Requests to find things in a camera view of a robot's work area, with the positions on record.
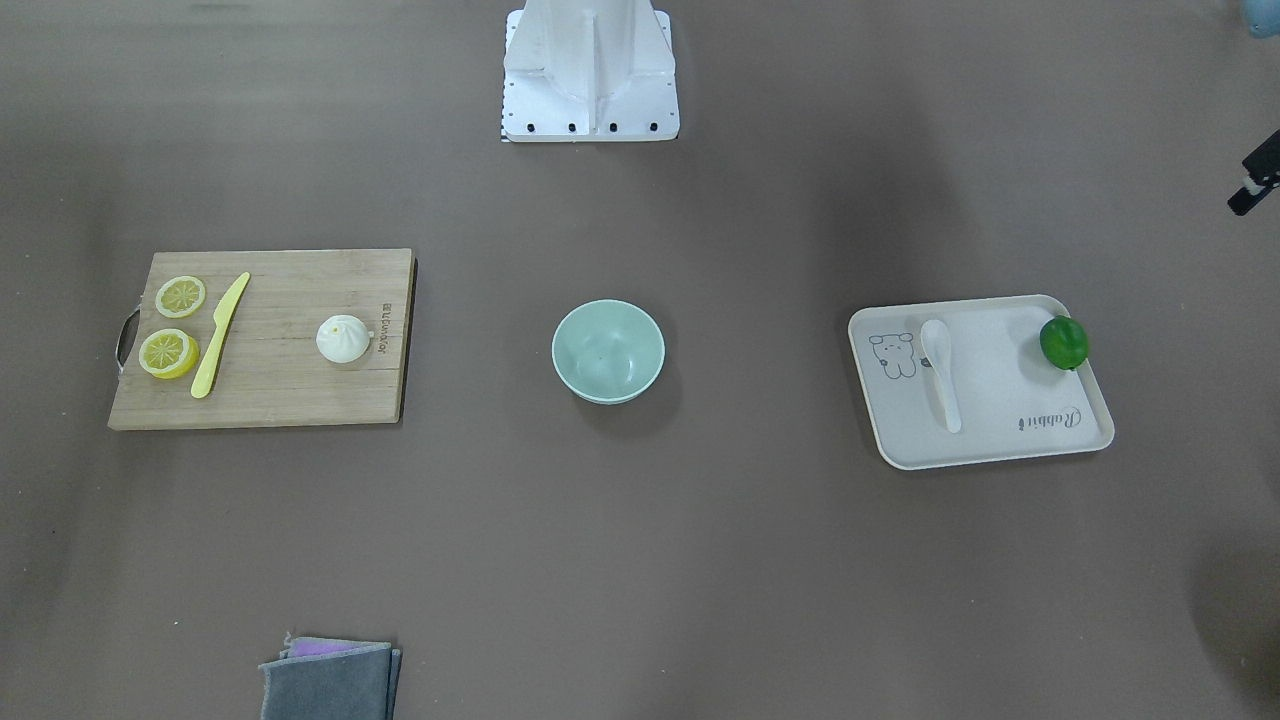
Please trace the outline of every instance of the blue-gray cloth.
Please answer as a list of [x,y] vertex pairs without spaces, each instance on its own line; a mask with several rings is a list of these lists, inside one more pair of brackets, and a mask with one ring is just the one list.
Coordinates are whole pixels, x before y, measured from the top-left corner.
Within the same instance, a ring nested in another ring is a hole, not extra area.
[[285,638],[266,675],[262,720],[390,720],[401,651],[390,643]]

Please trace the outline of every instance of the yellow lemon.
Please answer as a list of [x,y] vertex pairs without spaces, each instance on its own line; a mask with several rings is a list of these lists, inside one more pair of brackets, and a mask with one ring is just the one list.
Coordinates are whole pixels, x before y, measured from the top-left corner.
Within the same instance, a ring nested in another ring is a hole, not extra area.
[[200,360],[196,338],[174,328],[148,334],[138,350],[142,369],[165,380],[186,375],[196,366],[196,360]]
[[178,275],[156,291],[156,310],[165,318],[186,318],[205,304],[205,283],[193,275]]

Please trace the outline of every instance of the lime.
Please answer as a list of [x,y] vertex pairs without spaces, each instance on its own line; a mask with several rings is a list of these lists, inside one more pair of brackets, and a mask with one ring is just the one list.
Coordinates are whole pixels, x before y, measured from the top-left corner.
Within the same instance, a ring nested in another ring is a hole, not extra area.
[[1074,370],[1089,359],[1089,336],[1084,325],[1059,315],[1041,328],[1041,350],[1053,365]]
[[186,375],[196,366],[196,360],[200,360],[196,338],[174,328],[148,334],[138,350],[142,369],[164,380]]
[[179,275],[156,291],[156,310],[165,318],[186,318],[205,304],[205,283],[193,275]]

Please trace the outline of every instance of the white tray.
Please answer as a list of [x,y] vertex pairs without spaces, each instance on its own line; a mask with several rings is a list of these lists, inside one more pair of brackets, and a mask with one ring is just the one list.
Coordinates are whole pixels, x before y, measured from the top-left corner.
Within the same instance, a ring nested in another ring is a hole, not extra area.
[[[867,307],[849,320],[876,445],[902,470],[1102,450],[1111,413],[1085,361],[1055,368],[1039,329],[1066,307],[1047,295]],[[951,369],[963,425],[947,432],[920,325],[951,331]]]

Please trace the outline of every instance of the bowl rim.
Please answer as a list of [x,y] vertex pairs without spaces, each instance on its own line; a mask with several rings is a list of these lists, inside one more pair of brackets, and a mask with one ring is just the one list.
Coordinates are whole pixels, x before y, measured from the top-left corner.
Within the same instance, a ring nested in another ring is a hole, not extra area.
[[[568,378],[566,378],[564,373],[561,370],[559,363],[556,360],[556,341],[559,338],[561,329],[564,327],[564,323],[568,322],[568,319],[573,316],[573,314],[576,314],[580,310],[584,310],[585,307],[589,307],[591,305],[622,305],[622,306],[626,306],[626,307],[628,307],[628,309],[635,310],[636,313],[639,313],[644,319],[649,320],[649,324],[653,325],[654,332],[658,333],[658,368],[653,372],[653,377],[649,378],[649,382],[646,382],[639,389],[636,389],[634,392],[630,392],[627,395],[620,395],[620,396],[614,396],[614,397],[589,395],[589,393],[585,393],[585,392],[577,389],[576,387],[573,387],[573,383],[568,382]],[[584,302],[584,304],[579,305],[577,307],[570,310],[563,318],[561,318],[559,324],[556,325],[556,332],[552,334],[552,366],[556,368],[556,374],[559,375],[559,379],[561,379],[562,383],[564,383],[564,387],[567,387],[568,389],[573,391],[573,395],[577,395],[582,400],[589,400],[589,401],[595,402],[598,405],[618,405],[618,404],[626,402],[628,400],[634,400],[640,393],[643,393],[644,391],[649,389],[649,386],[652,386],[654,383],[654,380],[658,379],[658,375],[662,374],[662,368],[663,368],[663,365],[666,365],[666,363],[667,363],[667,338],[666,338],[666,336],[662,334],[662,328],[658,325],[657,320],[654,320],[653,316],[649,315],[649,313],[644,311],[644,307],[640,307],[639,305],[634,305],[631,302],[627,302],[626,300],[616,300],[616,299],[612,299],[612,297],[603,297],[600,300],[591,300],[590,302]]]

